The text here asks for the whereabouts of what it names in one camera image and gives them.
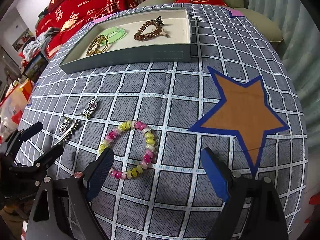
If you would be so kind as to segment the silver rhinestone hair clip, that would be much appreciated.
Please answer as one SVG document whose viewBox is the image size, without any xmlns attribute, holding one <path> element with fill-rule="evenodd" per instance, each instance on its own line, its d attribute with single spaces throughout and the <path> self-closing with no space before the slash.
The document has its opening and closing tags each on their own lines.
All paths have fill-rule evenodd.
<svg viewBox="0 0 320 240">
<path fill-rule="evenodd" d="M 53 143 L 53 146 L 56 146 L 56 145 L 64 146 L 67 140 L 71 138 L 71 136 L 79 126 L 79 122 L 80 122 L 79 119 L 72 119 L 64 115 L 62 117 L 63 117 L 63 121 L 59 127 L 59 133 L 61 137 L 55 143 Z"/>
</svg>

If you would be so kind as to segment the clear crystal hair clip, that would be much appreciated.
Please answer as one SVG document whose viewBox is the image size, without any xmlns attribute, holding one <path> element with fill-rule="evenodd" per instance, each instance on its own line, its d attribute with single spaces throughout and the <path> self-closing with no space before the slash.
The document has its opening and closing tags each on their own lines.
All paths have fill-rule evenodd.
<svg viewBox="0 0 320 240">
<path fill-rule="evenodd" d="M 80 115 L 85 117 L 86 119 L 90 119 L 91 115 L 95 112 L 98 106 L 97 99 L 92 99 L 88 102 L 87 107 L 85 110 L 83 110 Z"/>
</svg>

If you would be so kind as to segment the gold bunny ear hair clip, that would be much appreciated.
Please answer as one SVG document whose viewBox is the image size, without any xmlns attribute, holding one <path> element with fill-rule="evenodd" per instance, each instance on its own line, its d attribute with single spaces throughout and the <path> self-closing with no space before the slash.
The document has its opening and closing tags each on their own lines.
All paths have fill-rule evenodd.
<svg viewBox="0 0 320 240">
<path fill-rule="evenodd" d="M 164 29 L 162 29 L 162 32 L 160 33 L 161 36 L 164 36 L 164 37 L 170 37 L 170 35 L 168 33 L 166 33 L 164 31 Z"/>
</svg>

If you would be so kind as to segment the orange gift bag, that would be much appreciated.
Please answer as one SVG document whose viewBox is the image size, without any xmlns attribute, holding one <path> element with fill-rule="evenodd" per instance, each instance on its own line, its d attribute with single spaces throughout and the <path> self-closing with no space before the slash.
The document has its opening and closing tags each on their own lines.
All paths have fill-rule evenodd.
<svg viewBox="0 0 320 240">
<path fill-rule="evenodd" d="M 33 86 L 33 81 L 26 79 L 1 102 L 1 121 L 6 127 L 15 129 L 19 125 L 23 112 L 30 103 Z"/>
</svg>

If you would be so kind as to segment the orange star sticker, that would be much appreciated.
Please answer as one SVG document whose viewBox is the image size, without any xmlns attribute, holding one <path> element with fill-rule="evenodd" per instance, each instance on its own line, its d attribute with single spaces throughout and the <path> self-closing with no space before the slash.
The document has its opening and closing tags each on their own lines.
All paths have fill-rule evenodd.
<svg viewBox="0 0 320 240">
<path fill-rule="evenodd" d="M 268 105 L 261 75 L 240 83 L 208 67 L 220 101 L 188 130 L 235 136 L 253 177 L 257 174 L 267 135 L 290 129 Z"/>
</svg>

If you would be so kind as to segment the dark printed box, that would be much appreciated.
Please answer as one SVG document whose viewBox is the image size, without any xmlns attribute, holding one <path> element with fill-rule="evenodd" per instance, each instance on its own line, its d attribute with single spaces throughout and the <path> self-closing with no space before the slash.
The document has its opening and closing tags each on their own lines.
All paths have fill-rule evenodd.
<svg viewBox="0 0 320 240">
<path fill-rule="evenodd" d="M 30 62 L 28 62 L 27 66 L 23 71 L 23 75 L 27 77 L 29 80 L 36 83 L 43 73 L 44 69 L 48 65 L 48 60 L 46 57 L 39 51 Z"/>
</svg>

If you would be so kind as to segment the grey checked tablecloth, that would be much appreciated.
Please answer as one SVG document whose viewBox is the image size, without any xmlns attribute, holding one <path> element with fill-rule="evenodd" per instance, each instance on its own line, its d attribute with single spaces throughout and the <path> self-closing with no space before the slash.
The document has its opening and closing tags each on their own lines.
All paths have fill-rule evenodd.
<svg viewBox="0 0 320 240">
<path fill-rule="evenodd" d="M 93 211 L 110 239 L 202 239 L 224 203 L 204 172 L 201 150 L 210 147 L 230 168 L 251 174 L 235 136 L 188 130 L 220 99 L 208 67 L 242 83 L 261 75 L 269 106 L 290 129 L 267 136 L 257 177 L 274 182 L 290 229 L 308 169 L 306 127 L 295 88 L 271 44 L 247 18 L 230 18 L 212 5 L 185 9 L 192 28 L 187 63 L 122 64 L 66 74 L 59 65 L 77 33 L 70 38 L 40 76 L 24 111 L 20 128 L 39 121 L 43 130 L 23 143 L 17 161 L 33 165 L 57 141 L 62 116 L 75 117 L 79 127 L 49 169 L 53 178 L 68 178 L 98 156 L 107 132 L 124 121 L 142 121 L 156 137 L 155 159 L 136 179 L 107 177 Z M 98 106 L 88 120 L 80 113 L 92 99 Z"/>
</svg>

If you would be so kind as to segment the grey crumpled clothes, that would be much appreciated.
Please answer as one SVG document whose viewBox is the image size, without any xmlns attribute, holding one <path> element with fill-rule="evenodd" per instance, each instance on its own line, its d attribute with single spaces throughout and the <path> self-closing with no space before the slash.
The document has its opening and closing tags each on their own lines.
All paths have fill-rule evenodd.
<svg viewBox="0 0 320 240">
<path fill-rule="evenodd" d="M 29 42 L 22 50 L 23 59 L 29 62 L 37 52 L 44 52 L 45 46 L 49 44 L 51 39 L 57 35 L 60 30 L 60 28 L 50 27 L 35 38 L 35 40 Z"/>
</svg>

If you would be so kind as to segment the pink star sticker left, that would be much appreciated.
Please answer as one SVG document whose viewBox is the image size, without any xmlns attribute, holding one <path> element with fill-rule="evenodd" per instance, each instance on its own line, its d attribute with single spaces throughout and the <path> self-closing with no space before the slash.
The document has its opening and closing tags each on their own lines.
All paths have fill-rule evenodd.
<svg viewBox="0 0 320 240">
<path fill-rule="evenodd" d="M 89 22 L 89 24 L 97 24 L 97 23 L 100 23 L 100 22 L 104 22 L 106 20 L 108 20 L 109 18 L 113 17 L 114 15 L 116 15 L 116 13 L 114 14 L 109 14 L 109 15 L 106 15 L 106 16 L 103 16 L 103 17 L 100 17 L 100 18 L 97 18 L 95 20 L 91 20 Z"/>
</svg>

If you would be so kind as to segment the pink star sticker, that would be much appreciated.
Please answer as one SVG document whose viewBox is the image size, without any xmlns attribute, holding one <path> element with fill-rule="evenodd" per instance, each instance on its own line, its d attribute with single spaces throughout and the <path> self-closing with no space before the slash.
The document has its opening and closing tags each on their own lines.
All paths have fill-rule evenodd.
<svg viewBox="0 0 320 240">
<path fill-rule="evenodd" d="M 95 20 L 91 20 L 89 22 L 89 24 L 97 24 L 97 23 L 100 23 L 100 22 L 104 22 L 106 20 L 108 20 L 109 18 L 113 17 L 114 15 L 116 15 L 116 13 L 114 14 L 109 14 L 109 15 L 106 15 L 106 16 L 103 16 L 103 17 L 100 17 L 100 18 L 97 18 Z"/>
<path fill-rule="evenodd" d="M 221 7 L 222 9 L 226 10 L 229 13 L 230 18 L 236 18 L 236 17 L 244 17 L 244 14 L 238 10 L 235 10 L 230 7 Z"/>
</svg>

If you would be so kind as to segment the shallow grey-green tray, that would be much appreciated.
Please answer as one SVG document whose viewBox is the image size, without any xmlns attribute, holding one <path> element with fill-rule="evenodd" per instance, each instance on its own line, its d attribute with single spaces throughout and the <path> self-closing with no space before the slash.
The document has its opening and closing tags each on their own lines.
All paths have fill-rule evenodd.
<svg viewBox="0 0 320 240">
<path fill-rule="evenodd" d="M 147 41 L 137 41 L 134 34 L 149 20 L 162 17 L 162 27 L 170 37 L 158 36 Z M 111 27 L 124 28 L 126 35 L 110 44 L 107 51 L 88 56 L 90 43 Z M 191 58 L 191 22 L 184 8 L 139 8 L 114 15 L 104 22 L 92 24 L 79 31 L 72 46 L 60 63 L 66 74 L 93 68 L 126 63 L 188 62 Z"/>
</svg>

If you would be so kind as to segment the red printed blanket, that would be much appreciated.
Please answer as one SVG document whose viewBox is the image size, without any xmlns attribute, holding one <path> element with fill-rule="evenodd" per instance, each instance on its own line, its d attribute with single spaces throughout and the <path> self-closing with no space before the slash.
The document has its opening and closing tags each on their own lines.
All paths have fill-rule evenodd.
<svg viewBox="0 0 320 240">
<path fill-rule="evenodd" d="M 133 9 L 145 0 L 64 0 L 53 12 L 47 12 L 36 26 L 39 36 L 50 27 L 60 28 L 45 47 L 48 58 L 52 58 L 82 26 L 91 20 Z"/>
</svg>

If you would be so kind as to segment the pink star sticker right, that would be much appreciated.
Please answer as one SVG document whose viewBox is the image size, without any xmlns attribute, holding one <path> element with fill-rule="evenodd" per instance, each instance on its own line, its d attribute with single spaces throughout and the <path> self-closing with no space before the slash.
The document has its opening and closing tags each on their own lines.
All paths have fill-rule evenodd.
<svg viewBox="0 0 320 240">
<path fill-rule="evenodd" d="M 235 10 L 230 7 L 221 7 L 222 9 L 226 10 L 229 13 L 230 18 L 236 18 L 236 17 L 244 17 L 244 14 L 238 10 Z"/>
</svg>

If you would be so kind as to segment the black claw hair clip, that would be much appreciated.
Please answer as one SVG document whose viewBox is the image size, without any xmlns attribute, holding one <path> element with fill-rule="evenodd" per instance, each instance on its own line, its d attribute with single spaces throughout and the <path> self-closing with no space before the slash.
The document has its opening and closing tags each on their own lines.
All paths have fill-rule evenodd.
<svg viewBox="0 0 320 240">
<path fill-rule="evenodd" d="M 164 26 L 164 23 L 162 21 L 162 17 L 161 16 L 158 16 L 156 19 L 155 19 L 155 22 L 160 25 L 160 26 Z"/>
</svg>

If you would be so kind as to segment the teal pleated curtain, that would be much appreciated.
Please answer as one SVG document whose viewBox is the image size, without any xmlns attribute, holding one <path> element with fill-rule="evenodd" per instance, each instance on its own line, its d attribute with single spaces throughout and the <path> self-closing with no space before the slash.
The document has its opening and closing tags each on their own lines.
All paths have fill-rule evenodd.
<svg viewBox="0 0 320 240">
<path fill-rule="evenodd" d="M 277 23 L 278 54 L 304 111 L 310 154 L 319 153 L 319 28 L 301 0 L 245 0 L 245 6 Z"/>
</svg>

